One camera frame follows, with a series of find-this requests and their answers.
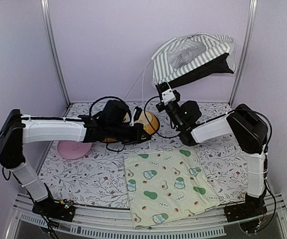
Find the avocado print cushion mat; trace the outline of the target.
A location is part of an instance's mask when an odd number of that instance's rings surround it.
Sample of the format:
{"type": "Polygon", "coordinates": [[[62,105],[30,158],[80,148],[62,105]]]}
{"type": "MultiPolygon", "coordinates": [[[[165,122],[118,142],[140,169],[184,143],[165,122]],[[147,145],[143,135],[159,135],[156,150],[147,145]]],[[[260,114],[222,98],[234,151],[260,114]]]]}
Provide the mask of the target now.
{"type": "Polygon", "coordinates": [[[126,156],[124,169],[135,229],[192,217],[220,204],[193,147],[126,156]]]}

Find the striped fabric pet tent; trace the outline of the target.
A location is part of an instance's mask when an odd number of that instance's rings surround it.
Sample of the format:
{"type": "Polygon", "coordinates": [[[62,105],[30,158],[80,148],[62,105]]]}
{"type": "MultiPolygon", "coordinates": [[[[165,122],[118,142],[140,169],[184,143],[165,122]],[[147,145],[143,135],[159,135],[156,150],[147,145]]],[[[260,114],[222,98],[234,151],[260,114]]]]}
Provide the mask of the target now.
{"type": "Polygon", "coordinates": [[[196,33],[174,37],[151,57],[155,86],[176,88],[212,74],[234,74],[235,40],[228,35],[196,33]]]}

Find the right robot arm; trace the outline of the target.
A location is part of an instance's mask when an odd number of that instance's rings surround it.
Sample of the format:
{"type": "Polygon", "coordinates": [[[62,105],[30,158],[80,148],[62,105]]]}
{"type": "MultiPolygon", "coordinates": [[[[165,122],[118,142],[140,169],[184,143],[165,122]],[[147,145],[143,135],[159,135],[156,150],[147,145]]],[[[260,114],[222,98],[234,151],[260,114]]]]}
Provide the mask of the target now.
{"type": "Polygon", "coordinates": [[[170,102],[165,111],[179,133],[179,139],[186,146],[195,146],[211,139],[233,134],[247,160],[248,188],[246,203],[241,207],[245,217],[252,217],[260,210],[261,199],[266,194],[268,171],[267,153],[271,130],[259,114],[245,104],[217,116],[209,121],[197,123],[201,112],[194,101],[183,105],[170,102]]]}

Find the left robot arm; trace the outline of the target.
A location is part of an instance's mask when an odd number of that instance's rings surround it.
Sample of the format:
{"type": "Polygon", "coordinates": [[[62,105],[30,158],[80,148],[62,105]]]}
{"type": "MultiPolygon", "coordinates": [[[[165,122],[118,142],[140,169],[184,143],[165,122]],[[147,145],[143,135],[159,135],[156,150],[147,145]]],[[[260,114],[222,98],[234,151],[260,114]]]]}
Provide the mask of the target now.
{"type": "Polygon", "coordinates": [[[8,169],[27,190],[47,216],[58,212],[58,205],[35,170],[26,161],[23,145],[41,141],[101,142],[106,145],[139,144],[151,135],[138,122],[141,108],[134,112],[117,97],[109,97],[103,110],[74,118],[33,117],[13,109],[0,130],[0,164],[8,169]]]}

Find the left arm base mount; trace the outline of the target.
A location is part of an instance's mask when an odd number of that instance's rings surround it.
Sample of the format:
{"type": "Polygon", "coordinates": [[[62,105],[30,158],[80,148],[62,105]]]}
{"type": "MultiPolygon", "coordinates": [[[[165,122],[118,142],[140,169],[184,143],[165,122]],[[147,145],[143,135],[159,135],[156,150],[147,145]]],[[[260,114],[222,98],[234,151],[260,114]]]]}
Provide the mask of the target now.
{"type": "Polygon", "coordinates": [[[51,192],[49,190],[47,192],[47,197],[42,201],[32,200],[34,204],[32,212],[46,218],[72,222],[76,212],[74,202],[67,199],[56,201],[51,192]]]}

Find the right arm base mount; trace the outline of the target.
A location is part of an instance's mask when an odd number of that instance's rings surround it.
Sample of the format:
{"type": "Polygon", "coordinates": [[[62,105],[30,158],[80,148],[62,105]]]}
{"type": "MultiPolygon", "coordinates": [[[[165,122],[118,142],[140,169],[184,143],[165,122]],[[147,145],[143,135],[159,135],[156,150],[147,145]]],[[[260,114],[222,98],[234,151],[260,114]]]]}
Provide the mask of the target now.
{"type": "Polygon", "coordinates": [[[235,222],[241,220],[247,220],[256,217],[254,220],[240,223],[240,228],[246,234],[255,234],[260,229],[267,208],[265,206],[264,197],[254,198],[245,195],[245,202],[243,203],[231,203],[224,207],[224,214],[228,222],[235,222]]]}

